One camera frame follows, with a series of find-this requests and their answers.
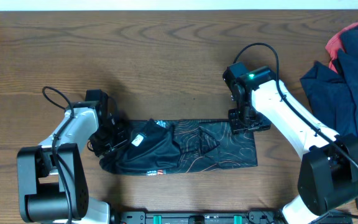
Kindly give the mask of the black printed cycling jersey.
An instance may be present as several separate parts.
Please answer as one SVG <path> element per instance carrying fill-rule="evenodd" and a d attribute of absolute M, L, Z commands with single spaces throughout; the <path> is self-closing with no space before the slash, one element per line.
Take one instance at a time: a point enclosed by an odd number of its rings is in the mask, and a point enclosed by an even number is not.
<path fill-rule="evenodd" d="M 164 175 L 257 166 L 252 133 L 233 134 L 224 119 L 130 121 L 129 143 L 105 155 L 112 174 Z"/>

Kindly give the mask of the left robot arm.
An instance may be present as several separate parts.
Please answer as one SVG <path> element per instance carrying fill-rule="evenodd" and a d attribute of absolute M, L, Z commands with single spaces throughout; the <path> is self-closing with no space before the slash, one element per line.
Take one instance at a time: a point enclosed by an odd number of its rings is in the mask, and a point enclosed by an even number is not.
<path fill-rule="evenodd" d="M 110 223 L 108 203 L 89 195 L 81 152 L 89 147 L 103 159 L 124 148 L 128 138 L 112 98 L 67 108 L 56 130 L 37 146 L 17 154 L 19 210 L 26 223 Z"/>

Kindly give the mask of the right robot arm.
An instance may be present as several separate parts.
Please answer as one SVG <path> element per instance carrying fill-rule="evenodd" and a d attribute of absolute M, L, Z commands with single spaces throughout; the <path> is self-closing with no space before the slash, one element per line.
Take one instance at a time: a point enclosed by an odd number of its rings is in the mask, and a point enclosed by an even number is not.
<path fill-rule="evenodd" d="M 275 126 L 301 159 L 298 196 L 277 223 L 351 223 L 337 208 L 358 197 L 358 138 L 340 135 L 291 96 L 267 66 L 249 71 L 241 62 L 223 80 L 236 108 L 228 118 L 233 134 Z"/>

